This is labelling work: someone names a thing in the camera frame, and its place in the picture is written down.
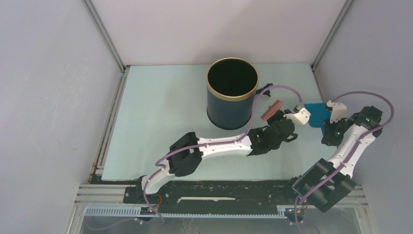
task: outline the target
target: blue object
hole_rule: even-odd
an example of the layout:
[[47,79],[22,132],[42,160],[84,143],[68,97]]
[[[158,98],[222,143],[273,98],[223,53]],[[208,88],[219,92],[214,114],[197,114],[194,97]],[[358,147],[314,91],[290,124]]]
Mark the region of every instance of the blue object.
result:
[[324,122],[331,117],[331,112],[325,108],[326,103],[306,103],[304,106],[311,113],[308,124],[313,128],[321,128],[324,135]]

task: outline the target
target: cable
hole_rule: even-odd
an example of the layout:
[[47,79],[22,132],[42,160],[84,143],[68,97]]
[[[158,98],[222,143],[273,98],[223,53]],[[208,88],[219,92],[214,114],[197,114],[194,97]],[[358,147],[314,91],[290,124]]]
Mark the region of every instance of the cable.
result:
[[298,222],[298,215],[297,215],[297,203],[298,203],[299,198],[300,198],[300,195],[298,195],[296,197],[296,200],[294,201],[294,218],[296,219],[296,225],[297,225],[297,228],[298,228],[298,232],[300,234],[302,234],[301,227],[300,227],[300,222]]
[[[238,138],[238,139],[236,140],[236,142],[239,142],[239,141],[243,140],[245,137],[248,136],[248,133],[249,133],[249,131],[250,131],[251,128],[252,128],[252,123],[253,123],[253,120],[254,120],[255,108],[257,107],[257,103],[258,103],[258,101],[260,100],[260,98],[261,98],[261,96],[263,95],[263,93],[265,93],[266,91],[268,91],[268,90],[270,90],[270,89],[276,89],[276,88],[288,89],[288,90],[294,92],[294,93],[298,96],[298,99],[299,99],[299,102],[300,102],[299,105],[302,104],[302,97],[301,97],[301,95],[299,94],[299,92],[298,92],[297,90],[289,87],[289,86],[286,86],[286,85],[272,85],[272,86],[269,86],[268,88],[263,89],[263,90],[260,92],[260,94],[258,94],[257,98],[254,100],[254,104],[252,105],[251,118],[250,118],[250,120],[249,120],[249,125],[248,125],[248,128],[247,128],[247,131],[246,131],[240,138]],[[156,170],[152,175],[149,176],[149,178],[148,178],[148,180],[146,181],[146,183],[145,183],[145,185],[144,185],[144,188],[143,188],[143,197],[144,197],[144,199],[145,199],[146,204],[149,206],[149,208],[151,208],[151,209],[156,213],[156,215],[158,215],[158,217],[161,218],[161,223],[152,223],[152,222],[145,222],[145,221],[144,221],[144,223],[154,224],[154,225],[162,225],[162,224],[165,223],[165,219],[162,217],[162,215],[161,215],[157,210],[155,210],[155,209],[153,208],[153,206],[149,203],[148,198],[147,198],[147,196],[146,196],[146,187],[147,187],[148,183],[150,182],[150,180],[151,180],[154,176],[156,176],[159,172],[161,172],[162,170],[164,170],[164,169],[166,168],[166,166],[165,166],[164,164],[161,164],[161,162],[162,162],[163,160],[167,159],[168,157],[170,157],[170,156],[172,156],[172,155],[174,155],[174,154],[177,154],[177,153],[179,153],[179,152],[182,152],[182,151],[185,151],[185,150],[189,150],[189,149],[194,149],[194,148],[199,148],[199,147],[205,147],[205,146],[207,146],[207,145],[224,145],[224,144],[233,144],[233,143],[234,143],[234,141],[229,140],[229,141],[221,141],[221,142],[212,142],[212,143],[209,143],[209,144],[204,143],[204,144],[198,144],[198,145],[191,145],[191,146],[183,147],[183,148],[181,148],[181,149],[178,149],[178,150],[169,152],[168,154],[166,154],[165,156],[163,156],[162,158],[160,158],[160,159],[155,163],[155,166],[161,167],[161,168],[159,168],[159,169]]]
[[86,223],[86,227],[87,227],[88,229],[92,230],[92,231],[96,231],[96,232],[97,232],[97,231],[103,231],[103,230],[109,229],[109,228],[111,228],[111,227],[114,227],[114,226],[116,226],[116,225],[118,225],[118,224],[121,224],[121,223],[124,223],[124,222],[133,221],[133,220],[135,220],[135,218],[125,218],[125,219],[122,219],[122,220],[120,220],[120,221],[118,221],[118,222],[116,222],[116,223],[113,223],[113,224],[111,224],[111,225],[109,225],[109,226],[107,226],[107,227],[104,227],[104,228],[93,228],[93,227],[89,226],[89,223]]
[[350,161],[351,157],[352,157],[353,154],[356,152],[356,150],[357,150],[358,146],[361,144],[361,140],[362,140],[363,138],[365,138],[365,137],[366,137],[368,134],[370,134],[370,133],[373,133],[373,132],[375,132],[375,131],[377,131],[377,130],[380,130],[380,129],[384,128],[385,126],[387,126],[387,125],[393,120],[393,117],[394,117],[394,107],[393,107],[392,103],[391,103],[389,100],[387,100],[387,98],[383,97],[382,95],[376,94],[376,93],[366,92],[366,91],[353,91],[353,92],[348,92],[348,93],[345,93],[345,94],[342,94],[342,95],[336,97],[335,99],[332,100],[332,102],[336,101],[337,99],[339,99],[339,98],[341,98],[341,97],[344,97],[344,96],[347,96],[347,95],[350,95],[350,94],[368,94],[368,95],[372,95],[372,96],[375,96],[375,97],[378,97],[378,98],[382,99],[382,100],[385,101],[385,102],[389,105],[389,107],[390,107],[390,112],[391,112],[391,113],[390,113],[390,117],[389,117],[389,119],[388,119],[385,123],[383,123],[383,125],[378,126],[378,127],[376,127],[376,128],[373,128],[372,130],[369,130],[369,131],[361,134],[360,137],[359,137],[358,140],[357,140],[357,141],[359,142],[359,144],[355,144],[355,145],[353,146],[353,148],[351,149],[350,153],[349,153],[348,156],[345,158],[345,160],[343,161],[343,163],[342,163],[339,167],[337,167],[337,169],[336,169],[333,173],[331,173],[329,176],[327,176],[327,178],[325,178],[324,180],[322,180],[319,184],[317,184],[317,185],[314,186],[310,191],[308,191],[308,192],[301,198],[301,200],[299,201],[299,204],[300,204],[300,205],[302,205],[303,202],[304,202],[314,191],[316,191],[316,190],[319,189],[321,186],[323,186],[325,183],[327,183],[331,178],[333,178],[335,175],[337,175],[337,174],[343,169],[343,167],[345,166],[345,163],[347,163],[348,161]]
[[159,197],[159,203],[156,205],[156,206],[158,207],[158,209],[159,209],[159,207],[160,207],[161,204],[162,204],[162,196],[161,196],[160,194],[155,194],[155,196],[158,196],[158,197]]

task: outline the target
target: black cylindrical container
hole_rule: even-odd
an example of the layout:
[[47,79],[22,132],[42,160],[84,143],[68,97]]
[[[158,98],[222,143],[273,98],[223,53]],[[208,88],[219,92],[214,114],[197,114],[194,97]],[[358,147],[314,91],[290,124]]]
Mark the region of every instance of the black cylindrical container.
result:
[[257,70],[240,58],[223,58],[208,70],[209,120],[222,129],[234,130],[248,123],[257,90]]

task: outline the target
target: light blue table surface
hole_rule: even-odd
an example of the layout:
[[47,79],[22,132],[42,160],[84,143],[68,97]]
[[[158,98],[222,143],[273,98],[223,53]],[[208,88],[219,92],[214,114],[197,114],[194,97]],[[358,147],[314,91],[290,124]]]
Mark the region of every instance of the light blue table surface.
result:
[[[255,64],[260,74],[259,88],[267,83],[297,89],[304,102],[321,102],[309,64]],[[247,126],[226,131],[215,127],[207,117],[207,81],[210,65],[132,66],[126,81],[107,159],[103,180],[132,180],[151,174],[155,161],[187,132],[198,137],[230,137]],[[284,108],[298,103],[288,90],[271,90],[263,96],[254,115],[253,127],[266,124],[262,113],[277,99]],[[335,147],[321,144],[321,130],[310,126],[296,128],[298,139],[281,144],[278,150],[260,156],[228,156],[201,162],[183,180],[261,180],[289,179],[301,175],[321,157],[330,158]]]

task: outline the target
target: red wire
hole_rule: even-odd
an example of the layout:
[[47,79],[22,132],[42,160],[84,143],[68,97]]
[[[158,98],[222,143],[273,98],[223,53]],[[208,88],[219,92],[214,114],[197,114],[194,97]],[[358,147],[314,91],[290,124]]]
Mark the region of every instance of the red wire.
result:
[[162,203],[162,196],[160,194],[155,194],[155,196],[159,197],[159,203],[156,205],[159,209],[159,206],[161,206],[161,203]]

